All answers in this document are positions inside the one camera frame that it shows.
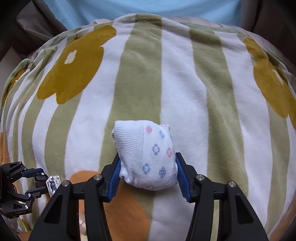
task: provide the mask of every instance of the striped blanket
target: striped blanket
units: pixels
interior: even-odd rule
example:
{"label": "striped blanket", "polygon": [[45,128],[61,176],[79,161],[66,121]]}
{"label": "striped blanket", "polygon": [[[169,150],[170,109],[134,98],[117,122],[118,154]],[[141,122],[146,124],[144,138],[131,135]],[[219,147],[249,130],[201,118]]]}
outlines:
{"label": "striped blanket", "polygon": [[[61,33],[18,65],[2,98],[0,161],[86,181],[113,161],[116,120],[168,123],[175,151],[212,181],[237,182],[277,241],[296,213],[295,89],[295,73],[238,30],[129,14]],[[34,187],[23,179],[19,192]],[[32,228],[47,201],[20,226]],[[124,182],[105,205],[114,241],[185,240],[193,208],[177,185]],[[212,240],[217,216],[215,203]]]}

